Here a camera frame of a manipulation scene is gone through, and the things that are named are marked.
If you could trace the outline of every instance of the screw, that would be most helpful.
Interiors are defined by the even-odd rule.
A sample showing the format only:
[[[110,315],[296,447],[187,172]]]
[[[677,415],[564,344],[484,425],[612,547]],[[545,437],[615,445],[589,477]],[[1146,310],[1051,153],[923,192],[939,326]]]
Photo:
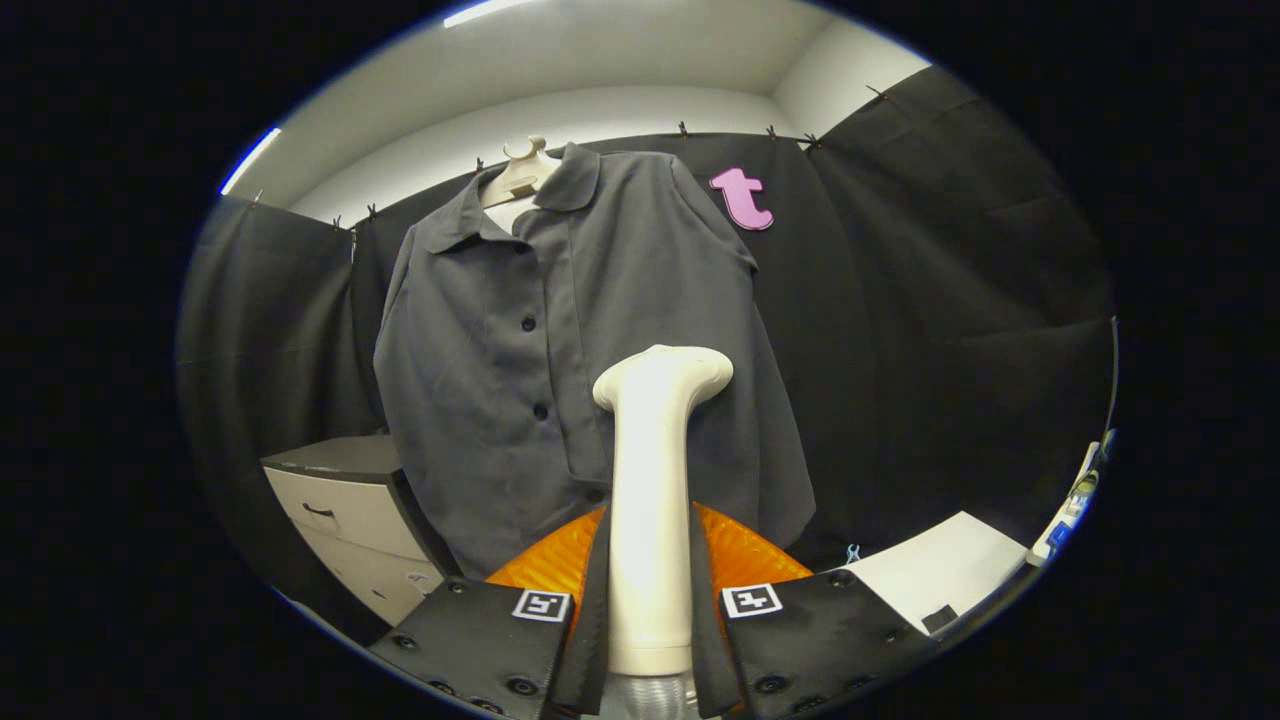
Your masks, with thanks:
[[[507,689],[522,696],[538,694],[538,685],[530,683],[524,678],[512,678],[507,680]]]
[[[763,694],[773,694],[786,687],[787,680],[781,675],[765,675],[755,682],[755,689]]]

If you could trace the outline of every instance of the ceiling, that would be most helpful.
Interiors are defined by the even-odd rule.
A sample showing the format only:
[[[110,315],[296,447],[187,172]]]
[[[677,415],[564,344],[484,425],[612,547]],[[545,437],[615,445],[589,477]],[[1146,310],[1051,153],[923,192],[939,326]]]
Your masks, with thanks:
[[[262,202],[288,208],[406,135],[549,92],[657,85],[768,96],[833,15],[792,0],[532,0],[448,29],[440,19],[323,87],[232,192],[262,190]]]

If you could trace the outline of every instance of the filing cabinet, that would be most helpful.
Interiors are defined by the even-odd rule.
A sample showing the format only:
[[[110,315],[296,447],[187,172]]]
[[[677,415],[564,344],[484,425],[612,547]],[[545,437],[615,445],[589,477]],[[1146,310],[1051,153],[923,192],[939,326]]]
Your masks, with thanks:
[[[388,624],[461,574],[412,496],[390,436],[334,438],[261,464],[311,551]]]

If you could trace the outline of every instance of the blue clip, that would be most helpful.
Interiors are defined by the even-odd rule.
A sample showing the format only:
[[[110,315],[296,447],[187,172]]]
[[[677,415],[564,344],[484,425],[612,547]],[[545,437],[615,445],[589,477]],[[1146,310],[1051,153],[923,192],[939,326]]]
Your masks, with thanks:
[[[1071,534],[1071,525],[1059,520],[1057,527],[1053,532],[1044,538],[1044,544],[1048,546],[1048,556],[1053,557],[1057,555],[1057,550],[1066,542],[1066,536]]]

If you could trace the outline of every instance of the gray shirt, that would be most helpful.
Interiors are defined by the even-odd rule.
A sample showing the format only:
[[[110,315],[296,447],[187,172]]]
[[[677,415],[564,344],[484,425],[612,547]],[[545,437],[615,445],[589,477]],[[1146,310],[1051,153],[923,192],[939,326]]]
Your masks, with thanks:
[[[654,343],[733,363],[690,419],[690,498],[790,544],[814,500],[756,264],[689,169],[570,143],[512,233],[479,201],[498,172],[410,228],[374,352],[404,474],[463,573],[607,501],[613,416],[591,386]]]

